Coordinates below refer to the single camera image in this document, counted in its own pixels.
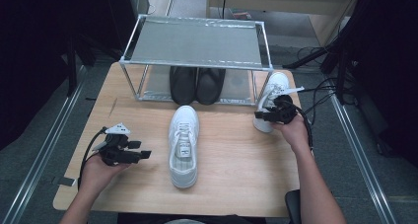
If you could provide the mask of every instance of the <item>forearm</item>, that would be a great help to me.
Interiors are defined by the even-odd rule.
[[[296,156],[303,223],[345,223],[342,211],[326,186],[311,151],[304,150]]]
[[[90,210],[98,196],[97,193],[82,192],[80,190],[62,217],[60,224],[87,223]]]

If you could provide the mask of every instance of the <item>metal rack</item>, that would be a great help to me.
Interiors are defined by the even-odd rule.
[[[263,48],[266,57],[261,56]],[[182,66],[227,69],[217,104],[255,106],[258,95],[253,72],[268,72],[262,95],[273,71],[263,22],[149,15],[138,16],[119,63],[137,101],[171,102],[167,66]],[[127,64],[145,65],[137,90]]]

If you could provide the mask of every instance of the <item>white sneaker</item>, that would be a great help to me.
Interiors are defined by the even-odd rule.
[[[268,79],[262,97],[258,101],[257,111],[268,112],[265,108],[273,107],[274,99],[283,95],[287,89],[289,89],[289,79],[286,74],[280,72],[272,74]],[[264,121],[262,118],[254,118],[252,123],[261,132],[269,133],[273,131],[273,127],[270,125],[270,122]]]
[[[194,108],[182,106],[175,112],[169,130],[170,173],[173,185],[191,187],[197,180],[199,118]]]

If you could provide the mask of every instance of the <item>black shoe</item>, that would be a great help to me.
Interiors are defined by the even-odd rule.
[[[216,103],[224,86],[226,69],[199,68],[196,100],[203,105]]]
[[[196,74],[197,68],[174,66],[170,68],[170,92],[175,103],[183,106],[194,101]]]

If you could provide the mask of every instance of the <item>gray floor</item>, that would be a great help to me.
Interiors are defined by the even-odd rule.
[[[199,0],[175,0],[171,16],[202,17],[204,13],[202,11],[204,7],[201,7]],[[218,15],[217,12],[217,9],[211,9],[211,15],[214,18]],[[310,53],[311,49],[304,47],[317,46],[307,16],[249,12],[255,20],[264,21],[266,28],[268,27],[268,41],[274,65],[279,67],[279,65],[294,62],[298,57]],[[62,211],[57,211],[52,207],[52,200],[58,188],[52,180],[65,173],[88,115],[94,106],[94,101],[86,99],[95,98],[98,95],[108,67],[113,62],[100,52],[96,54],[98,61],[88,70],[86,84],[60,133],[34,192],[29,193],[32,196],[19,223],[57,223],[63,214]],[[318,70],[319,63],[320,59],[317,62],[310,62],[309,66],[293,71],[297,86],[314,88],[324,79],[324,75]],[[66,100],[66,90],[67,82],[64,82],[36,115],[25,133],[0,151],[0,220],[4,219],[12,206],[49,129],[59,114]],[[304,110],[313,104],[312,93],[303,93],[299,96]],[[354,106],[345,106],[345,109],[350,115],[350,120],[373,172],[383,188],[383,194],[387,197],[388,206],[395,220],[398,223],[416,223],[418,220],[418,169],[401,157],[381,156],[377,152],[370,129],[358,109]],[[331,101],[317,107],[316,121],[313,126],[313,143],[316,161],[329,188],[341,205],[348,223],[390,223],[381,221],[338,113]],[[115,221],[115,213],[92,212],[91,215],[91,223],[115,223]],[[287,218],[268,218],[267,221],[288,223]]]

